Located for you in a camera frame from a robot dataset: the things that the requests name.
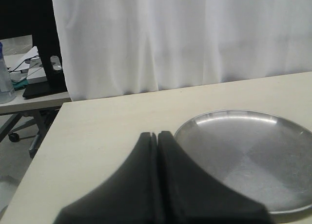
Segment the chair wheel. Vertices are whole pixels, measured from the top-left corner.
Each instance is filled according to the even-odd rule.
[[[9,140],[14,143],[19,142],[20,136],[17,133],[9,134]]]

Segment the water bottle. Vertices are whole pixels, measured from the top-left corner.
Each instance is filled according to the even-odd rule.
[[[3,59],[2,43],[0,42],[0,104],[10,102],[15,96],[11,78]]]

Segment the silver plate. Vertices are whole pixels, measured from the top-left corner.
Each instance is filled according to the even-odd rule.
[[[189,120],[175,139],[206,172],[272,214],[312,207],[312,133],[294,122],[222,110]]]

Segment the black monitor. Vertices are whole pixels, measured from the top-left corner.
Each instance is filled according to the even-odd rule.
[[[54,70],[50,58],[62,62],[52,0],[1,0],[0,39],[32,35],[47,82],[30,84],[24,97],[33,98],[67,91],[63,70]]]

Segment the white curtain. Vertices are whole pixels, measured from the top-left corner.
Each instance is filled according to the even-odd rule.
[[[53,5],[73,100],[312,70],[312,0]]]

